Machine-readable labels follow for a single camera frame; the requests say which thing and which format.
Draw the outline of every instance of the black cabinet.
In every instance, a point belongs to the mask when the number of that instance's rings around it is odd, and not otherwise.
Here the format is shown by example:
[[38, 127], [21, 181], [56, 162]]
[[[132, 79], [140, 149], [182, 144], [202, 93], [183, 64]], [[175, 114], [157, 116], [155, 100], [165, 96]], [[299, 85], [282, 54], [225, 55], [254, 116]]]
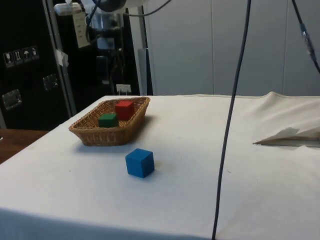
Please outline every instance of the black cabinet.
[[52, 130], [69, 115], [43, 1], [2, 1], [1, 9], [0, 109], [6, 127]]

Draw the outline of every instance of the table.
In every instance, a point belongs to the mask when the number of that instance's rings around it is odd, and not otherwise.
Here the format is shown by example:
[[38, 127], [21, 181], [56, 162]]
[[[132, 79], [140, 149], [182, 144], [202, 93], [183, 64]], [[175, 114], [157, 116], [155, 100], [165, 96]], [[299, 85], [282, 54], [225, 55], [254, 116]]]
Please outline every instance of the table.
[[47, 131], [0, 129], [0, 136], [3, 137], [0, 141], [0, 164], [47, 133]]
[[[111, 98], [0, 165], [1, 240], [211, 239], [230, 98], [153, 96], [130, 144], [82, 145], [68, 127]], [[252, 144], [279, 100], [320, 102], [275, 93], [236, 99], [218, 239], [320, 239], [320, 150]], [[136, 148], [154, 154], [145, 179], [127, 174], [125, 156]]]

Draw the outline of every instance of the red cube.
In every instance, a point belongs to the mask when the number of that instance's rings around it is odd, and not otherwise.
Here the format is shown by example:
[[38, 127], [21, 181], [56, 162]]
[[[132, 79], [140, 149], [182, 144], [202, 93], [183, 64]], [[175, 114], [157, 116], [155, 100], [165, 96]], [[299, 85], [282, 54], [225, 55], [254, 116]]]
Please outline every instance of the red cube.
[[115, 113], [119, 121], [128, 121], [135, 114], [133, 101], [119, 101], [115, 105]]

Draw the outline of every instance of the white panel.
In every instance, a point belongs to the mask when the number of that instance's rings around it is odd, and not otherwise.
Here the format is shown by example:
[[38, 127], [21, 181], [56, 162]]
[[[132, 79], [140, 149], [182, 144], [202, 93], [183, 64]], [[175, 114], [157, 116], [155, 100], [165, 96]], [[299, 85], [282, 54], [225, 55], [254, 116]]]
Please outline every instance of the white panel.
[[[282, 93], [288, 0], [253, 0], [238, 95]], [[247, 0], [213, 0], [214, 93], [230, 95]]]
[[[320, 57], [320, 1], [296, 0], [303, 22]], [[291, 96], [319, 96], [320, 75], [307, 53], [294, 7], [289, 1], [283, 93]]]
[[[150, 0], [146, 13], [166, 0]], [[146, 17], [155, 95], [212, 94], [211, 0], [173, 0]]]

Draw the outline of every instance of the cabinet door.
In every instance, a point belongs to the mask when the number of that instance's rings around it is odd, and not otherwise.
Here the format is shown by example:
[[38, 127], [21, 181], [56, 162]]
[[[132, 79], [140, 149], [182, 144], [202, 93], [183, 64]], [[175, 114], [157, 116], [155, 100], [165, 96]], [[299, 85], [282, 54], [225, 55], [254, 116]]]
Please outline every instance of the cabinet door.
[[68, 119], [68, 111], [43, 1], [4, 1], [3, 9], [0, 96], [19, 90], [22, 100], [17, 105], [11, 99], [14, 107], [8, 108], [0, 98], [6, 127], [52, 130]]
[[[150, 0], [149, 13], [166, 0]], [[174, 0], [145, 18], [155, 95], [213, 94], [211, 0]]]

